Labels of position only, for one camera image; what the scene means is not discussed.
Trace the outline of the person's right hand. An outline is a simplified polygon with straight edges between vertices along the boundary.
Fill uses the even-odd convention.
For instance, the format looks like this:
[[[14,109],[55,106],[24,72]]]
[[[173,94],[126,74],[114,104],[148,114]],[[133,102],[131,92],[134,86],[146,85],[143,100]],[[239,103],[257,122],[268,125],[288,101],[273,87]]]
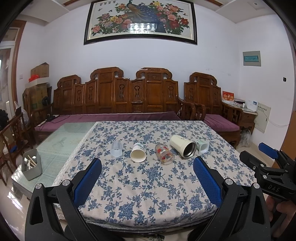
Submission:
[[[274,237],[280,237],[285,229],[288,227],[289,223],[291,222],[294,214],[295,214],[295,204],[292,201],[284,201],[278,204],[275,204],[275,200],[268,196],[266,199],[266,205],[268,208],[269,220],[272,221],[273,219],[273,210],[276,207],[276,210],[280,213],[286,215],[285,219],[279,226],[279,228],[273,233]]]

